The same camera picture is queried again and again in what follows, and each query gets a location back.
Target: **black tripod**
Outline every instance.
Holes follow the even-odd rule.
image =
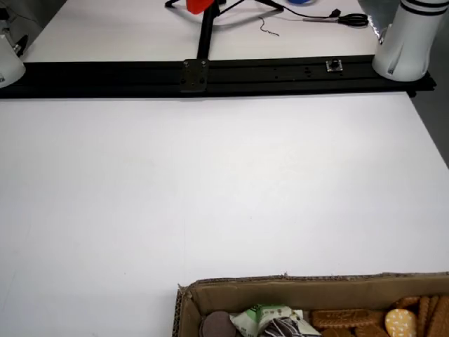
[[[170,0],[166,2],[166,8],[174,8],[173,4],[179,0]],[[201,35],[199,37],[197,59],[207,60],[209,57],[210,39],[212,38],[213,21],[216,17],[225,14],[227,11],[233,9],[235,6],[241,4],[245,0],[239,0],[234,5],[220,11],[219,5],[225,4],[226,0],[214,0],[212,5],[204,11],[203,22],[201,24]],[[275,11],[283,12],[284,7],[272,0],[254,0],[264,5],[271,6]]]

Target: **biscuit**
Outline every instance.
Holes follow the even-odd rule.
[[[449,331],[449,296],[443,296],[432,315],[427,337],[447,336]]]
[[[327,329],[321,333],[322,337],[354,337],[348,329]]]
[[[426,332],[429,330],[430,321],[434,316],[435,308],[439,300],[439,296],[434,296],[430,299],[429,310],[427,312]]]
[[[387,332],[377,325],[356,328],[356,337],[388,337]]]
[[[420,299],[420,311],[418,312],[417,337],[425,337],[427,326],[427,313],[429,312],[430,298],[423,296]]]
[[[376,324],[377,317],[365,309],[318,310],[311,313],[312,325],[318,329],[347,329]]]
[[[402,297],[400,300],[396,301],[393,304],[393,307],[396,309],[406,309],[408,307],[411,307],[412,305],[416,305],[420,302],[419,296],[408,296],[408,297]]]
[[[394,309],[385,316],[385,328],[391,337],[415,337],[416,316],[406,309]]]

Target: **red object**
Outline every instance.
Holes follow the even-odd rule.
[[[214,0],[187,0],[187,10],[192,14],[199,14],[209,8]]]

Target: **tripod leg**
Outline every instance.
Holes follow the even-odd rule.
[[[238,0],[234,5],[229,6],[228,8],[226,8],[224,11],[222,11],[219,15],[222,15],[224,13],[226,13],[228,10],[233,9],[235,6],[241,4],[242,2],[244,2],[245,0]],[[267,5],[267,6],[271,6],[274,9],[276,9],[279,12],[283,12],[283,6],[274,2],[273,0],[255,0],[257,2],[260,2],[261,4]]]
[[[283,6],[274,2],[273,0],[255,0],[256,2],[260,2],[261,4],[271,6],[275,8],[276,10],[283,12]]]
[[[175,3],[175,2],[178,2],[179,0],[170,0],[170,1],[167,1],[166,2],[166,8],[174,8],[173,7],[173,4]]]

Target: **black stripe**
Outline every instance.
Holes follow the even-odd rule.
[[[443,15],[444,13],[446,13],[446,11],[448,9],[445,9],[444,11],[439,11],[439,12],[423,12],[423,11],[419,11],[417,9],[414,8],[410,8],[406,5],[404,5],[403,2],[401,2],[401,7],[404,8],[407,12],[416,14],[416,15],[423,15],[423,16],[438,16],[438,15]]]
[[[412,5],[427,7],[427,8],[441,8],[441,7],[446,7],[447,5],[449,5],[449,1],[443,2],[441,4],[428,4],[427,2],[422,2],[419,0],[405,0],[405,1]]]

